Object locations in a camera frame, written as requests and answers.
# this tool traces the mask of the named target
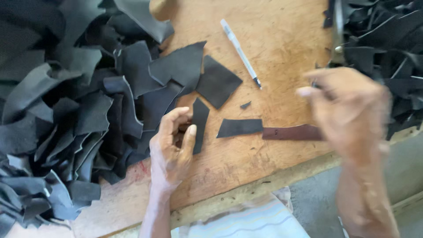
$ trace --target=white pen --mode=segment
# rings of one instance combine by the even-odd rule
[[[251,77],[253,78],[254,82],[257,86],[261,88],[260,80],[258,80],[257,75],[255,74],[253,67],[251,67],[250,62],[248,61],[247,57],[245,56],[244,52],[241,50],[241,46],[239,45],[238,40],[236,39],[235,34],[232,32],[231,28],[229,27],[228,23],[225,19],[220,21],[223,29],[225,30],[226,35],[228,36],[229,40],[232,42],[233,46],[235,47],[238,55],[241,57],[242,62],[244,62],[245,67],[247,68],[248,72],[250,73]]]

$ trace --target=concrete floor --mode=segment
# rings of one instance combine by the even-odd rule
[[[290,185],[294,216],[311,238],[344,237],[335,205],[339,167]],[[391,147],[385,162],[391,204],[423,191],[423,133]],[[422,237],[423,206],[396,217],[402,238]]]

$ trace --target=hand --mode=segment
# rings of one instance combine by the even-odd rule
[[[297,93],[310,98],[314,119],[326,139],[341,156],[367,163],[368,153],[384,141],[388,89],[350,68],[319,69],[305,77],[315,80],[320,89],[304,87]]]
[[[178,148],[181,134],[192,118],[189,108],[175,108],[164,115],[159,132],[150,140],[151,187],[171,194],[188,174],[192,162],[197,126],[191,125],[183,135],[182,146]]]

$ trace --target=brown leather strap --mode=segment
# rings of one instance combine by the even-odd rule
[[[295,127],[264,127],[265,140],[324,141],[318,127],[302,124]]]

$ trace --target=wooden workbench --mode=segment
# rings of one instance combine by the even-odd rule
[[[325,65],[329,59],[325,47],[330,47],[331,32],[321,27],[326,0],[168,1],[172,2],[158,7],[172,9],[168,16],[175,29],[164,44],[164,54],[207,40],[204,53],[244,81],[220,110],[202,98],[210,108],[202,152],[194,157],[188,179],[172,196],[172,209],[180,210],[330,152],[325,142],[264,141],[258,133],[215,138],[223,118],[260,118],[265,127],[313,123],[307,102],[296,96],[295,90],[308,85],[302,73],[314,69],[316,62]],[[159,18],[166,16],[158,12]],[[263,90],[254,84],[227,39],[220,25],[222,18],[236,34]],[[197,96],[193,93],[179,104],[190,105]],[[249,101],[250,107],[240,109],[241,104]],[[103,183],[101,200],[94,201],[71,222],[72,232],[53,227],[38,231],[15,227],[13,232],[31,232],[31,237],[54,236],[58,232],[66,237],[74,233],[78,238],[91,238],[140,223],[148,202],[149,182],[147,159],[131,167],[120,183],[113,186]]]

